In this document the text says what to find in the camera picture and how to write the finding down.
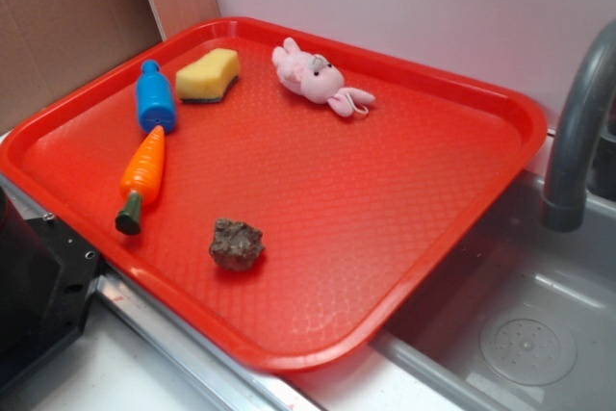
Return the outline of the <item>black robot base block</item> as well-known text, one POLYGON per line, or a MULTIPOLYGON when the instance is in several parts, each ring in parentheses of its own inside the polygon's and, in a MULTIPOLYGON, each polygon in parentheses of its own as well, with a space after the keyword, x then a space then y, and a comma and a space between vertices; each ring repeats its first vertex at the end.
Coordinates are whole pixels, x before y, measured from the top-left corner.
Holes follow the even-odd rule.
POLYGON ((1 192, 1 391, 78 339, 99 251, 54 216, 26 219, 1 192))

